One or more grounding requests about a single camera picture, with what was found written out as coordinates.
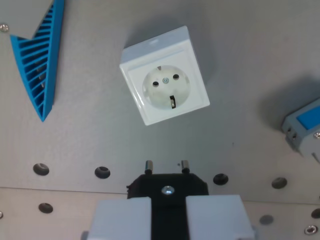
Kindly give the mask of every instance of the power socket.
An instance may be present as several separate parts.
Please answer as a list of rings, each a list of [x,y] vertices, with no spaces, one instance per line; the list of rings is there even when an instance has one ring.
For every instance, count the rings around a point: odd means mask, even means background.
[[[120,69],[145,125],[210,105],[186,26],[125,48]]]

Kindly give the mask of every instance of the blue ribbed bracket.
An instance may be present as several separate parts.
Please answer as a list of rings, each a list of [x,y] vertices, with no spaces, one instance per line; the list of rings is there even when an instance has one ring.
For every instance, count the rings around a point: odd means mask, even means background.
[[[54,1],[32,40],[11,36],[22,82],[41,121],[54,103],[64,6],[64,0]]]

